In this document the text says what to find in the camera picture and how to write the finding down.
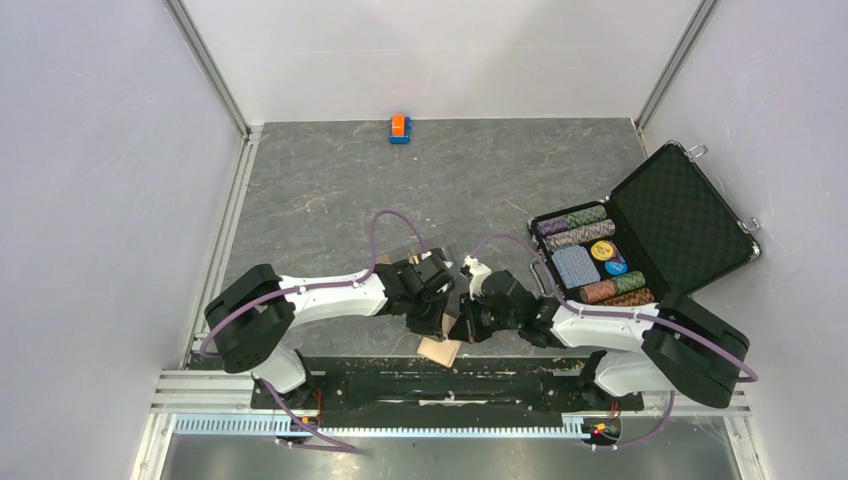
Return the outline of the beige leather card holder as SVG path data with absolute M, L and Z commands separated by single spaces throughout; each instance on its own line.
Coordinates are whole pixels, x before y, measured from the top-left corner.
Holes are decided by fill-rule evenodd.
M 417 355 L 438 365 L 451 368 L 461 348 L 460 340 L 450 339 L 448 334 L 455 325 L 456 319 L 448 314 L 442 316 L 443 338 L 423 337 L 417 348 Z

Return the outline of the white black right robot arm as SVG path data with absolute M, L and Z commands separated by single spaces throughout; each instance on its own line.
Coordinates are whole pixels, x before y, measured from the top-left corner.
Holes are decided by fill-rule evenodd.
M 593 348 L 577 382 L 580 400 L 591 408 L 674 390 L 723 409 L 738 383 L 755 379 L 744 362 L 747 336 L 678 293 L 629 307 L 562 302 L 536 296 L 511 273 L 497 271 L 472 279 L 449 337 L 480 343 L 499 331 L 515 331 L 540 348 Z

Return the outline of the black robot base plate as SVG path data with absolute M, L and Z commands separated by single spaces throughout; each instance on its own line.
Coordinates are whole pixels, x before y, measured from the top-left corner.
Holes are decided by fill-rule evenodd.
M 322 427 L 553 426 L 563 414 L 639 412 L 640 394 L 591 386 L 588 358 L 467 357 L 451 368 L 418 357 L 309 357 L 311 380 L 283 395 Z

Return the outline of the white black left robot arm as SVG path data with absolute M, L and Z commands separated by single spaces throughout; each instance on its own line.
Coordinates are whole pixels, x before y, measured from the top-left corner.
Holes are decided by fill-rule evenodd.
M 331 277 L 291 277 L 256 265 L 205 307 L 210 332 L 199 352 L 219 359 L 228 374 L 268 382 L 288 406 L 302 407 L 313 397 L 314 381 L 298 351 L 283 344 L 290 328 L 340 317 L 402 316 L 413 332 L 438 335 L 453 286 L 453 264 L 439 248 Z

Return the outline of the clear acrylic card box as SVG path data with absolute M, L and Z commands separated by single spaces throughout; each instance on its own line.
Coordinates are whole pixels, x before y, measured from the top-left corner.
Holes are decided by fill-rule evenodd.
M 439 249 L 444 257 L 448 267 L 454 267 L 457 264 L 456 256 L 453 253 L 448 237 L 444 234 L 431 236 L 425 239 L 427 251 Z M 378 264 L 389 264 L 399 262 L 401 260 L 411 260 L 413 257 L 420 258 L 426 251 L 420 243 L 413 239 L 406 245 L 390 250 L 388 243 L 378 246 L 376 262 Z

